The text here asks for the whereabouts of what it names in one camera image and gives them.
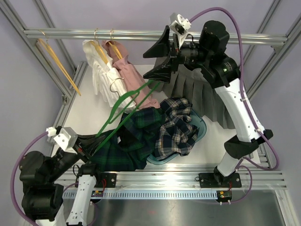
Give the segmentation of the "green navy plaid skirt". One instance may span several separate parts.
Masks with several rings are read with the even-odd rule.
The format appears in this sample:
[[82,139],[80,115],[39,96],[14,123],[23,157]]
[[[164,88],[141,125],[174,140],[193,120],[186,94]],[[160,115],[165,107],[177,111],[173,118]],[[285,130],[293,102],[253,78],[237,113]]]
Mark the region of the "green navy plaid skirt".
[[135,171],[146,166],[154,152],[165,115],[160,108],[144,108],[135,112],[96,152],[90,161],[101,171]]

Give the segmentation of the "green hanger of plaid skirt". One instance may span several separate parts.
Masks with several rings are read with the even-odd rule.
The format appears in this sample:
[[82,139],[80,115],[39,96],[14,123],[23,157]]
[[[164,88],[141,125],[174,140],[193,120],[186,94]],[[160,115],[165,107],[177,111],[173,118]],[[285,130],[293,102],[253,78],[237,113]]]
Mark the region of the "green hanger of plaid skirt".
[[[97,146],[97,148],[95,149],[95,151],[93,152],[92,155],[94,155],[96,152],[98,152],[110,140],[110,138],[120,129],[120,127],[122,125],[124,125],[124,123],[130,119],[130,117],[136,112],[136,110],[138,110],[138,108],[146,101],[146,99],[152,95],[152,93],[155,91],[155,89],[159,86],[160,82],[154,81],[154,80],[148,80],[140,88],[138,88],[136,90],[128,91],[127,93],[125,93],[124,95],[122,95],[118,98],[118,100],[116,101],[116,103],[114,104],[114,106],[111,109],[108,119],[106,120],[104,125],[100,128],[100,130],[96,134],[95,138],[100,137],[100,135],[104,132],[106,127],[108,125],[111,125],[120,115],[122,115],[125,112],[125,110],[138,98],[138,96],[140,95],[140,92],[145,87],[149,86],[152,83],[155,83],[155,86],[148,92],[148,94],[142,99],[142,101],[140,101],[138,104],[135,105],[135,108],[127,115],[127,117],[122,122],[120,122],[119,125]],[[119,110],[118,113],[116,113],[119,106],[129,97],[131,98],[130,102],[127,105],[125,105],[124,108]]]

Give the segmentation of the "navy white plaid skirt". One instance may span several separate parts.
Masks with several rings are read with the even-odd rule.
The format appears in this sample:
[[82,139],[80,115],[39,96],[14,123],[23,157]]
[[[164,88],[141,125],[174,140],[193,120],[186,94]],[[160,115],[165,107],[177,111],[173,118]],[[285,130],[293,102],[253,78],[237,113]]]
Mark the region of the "navy white plaid skirt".
[[180,97],[171,97],[160,103],[165,122],[159,129],[154,157],[162,161],[177,153],[188,155],[194,147],[199,129],[191,124],[192,104]]

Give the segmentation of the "yellow plastic hanger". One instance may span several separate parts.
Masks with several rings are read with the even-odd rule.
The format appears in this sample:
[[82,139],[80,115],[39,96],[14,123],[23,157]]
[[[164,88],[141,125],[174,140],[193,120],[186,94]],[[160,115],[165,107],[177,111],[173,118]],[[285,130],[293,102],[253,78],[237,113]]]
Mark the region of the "yellow plastic hanger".
[[39,32],[41,32],[45,36],[46,41],[44,41],[43,39],[39,38],[38,42],[43,46],[43,48],[48,52],[48,54],[50,55],[50,57],[54,60],[54,62],[56,63],[56,65],[58,66],[58,68],[61,70],[61,72],[63,73],[63,75],[66,77],[66,79],[72,85],[73,89],[77,92],[77,94],[79,96],[81,96],[81,92],[80,92],[79,88],[77,87],[77,85],[75,84],[75,82],[73,81],[73,79],[71,78],[71,76],[69,75],[69,73],[66,71],[66,69],[62,65],[61,61],[59,60],[59,58],[57,57],[57,55],[55,54],[55,52],[51,48],[51,46],[49,45],[48,37],[46,36],[46,34],[42,30],[39,30]]

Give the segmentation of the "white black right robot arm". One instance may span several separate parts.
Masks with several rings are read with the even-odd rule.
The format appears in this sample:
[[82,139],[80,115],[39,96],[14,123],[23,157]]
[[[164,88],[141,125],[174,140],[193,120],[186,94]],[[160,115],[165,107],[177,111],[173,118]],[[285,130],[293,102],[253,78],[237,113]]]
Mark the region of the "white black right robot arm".
[[143,77],[169,83],[179,65],[201,70],[205,80],[225,104],[237,132],[224,143],[226,153],[209,175],[211,182],[224,187],[234,177],[240,161],[260,144],[268,142],[273,132],[257,121],[241,86],[242,70],[234,59],[225,54],[230,38],[225,25],[215,20],[207,21],[197,44],[185,42],[190,27],[188,21],[174,21],[165,27],[157,42],[143,54],[143,58],[163,57],[165,60]]

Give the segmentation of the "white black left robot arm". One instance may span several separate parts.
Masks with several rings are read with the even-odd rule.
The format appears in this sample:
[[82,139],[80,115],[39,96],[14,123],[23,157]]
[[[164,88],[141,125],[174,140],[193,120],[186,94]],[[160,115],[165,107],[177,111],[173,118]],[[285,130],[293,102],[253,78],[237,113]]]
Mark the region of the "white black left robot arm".
[[[29,149],[41,138],[54,137],[59,149],[53,157]],[[106,173],[89,160],[104,136],[64,134],[46,131],[32,140],[19,156],[14,170],[20,170],[23,183],[22,206],[15,206],[20,215],[33,226],[86,226],[91,196],[96,187],[101,195],[109,187]],[[63,215],[65,187],[55,183],[78,160],[77,192],[68,218]]]

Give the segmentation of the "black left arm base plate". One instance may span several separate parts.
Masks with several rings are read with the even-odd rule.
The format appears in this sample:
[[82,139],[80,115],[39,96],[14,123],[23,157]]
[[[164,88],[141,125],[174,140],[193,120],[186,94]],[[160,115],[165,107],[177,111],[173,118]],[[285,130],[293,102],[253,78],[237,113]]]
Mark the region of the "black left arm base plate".
[[117,174],[111,173],[111,172],[102,172],[100,174],[100,177],[97,181],[96,187],[98,188],[115,188],[116,187],[116,181],[117,181]]

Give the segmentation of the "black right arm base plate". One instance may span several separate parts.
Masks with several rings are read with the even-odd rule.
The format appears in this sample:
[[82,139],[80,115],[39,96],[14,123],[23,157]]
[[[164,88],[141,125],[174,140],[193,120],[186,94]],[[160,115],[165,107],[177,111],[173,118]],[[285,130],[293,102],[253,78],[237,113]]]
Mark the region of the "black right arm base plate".
[[198,181],[201,188],[241,188],[242,183],[238,173],[224,177],[219,173],[199,173]]

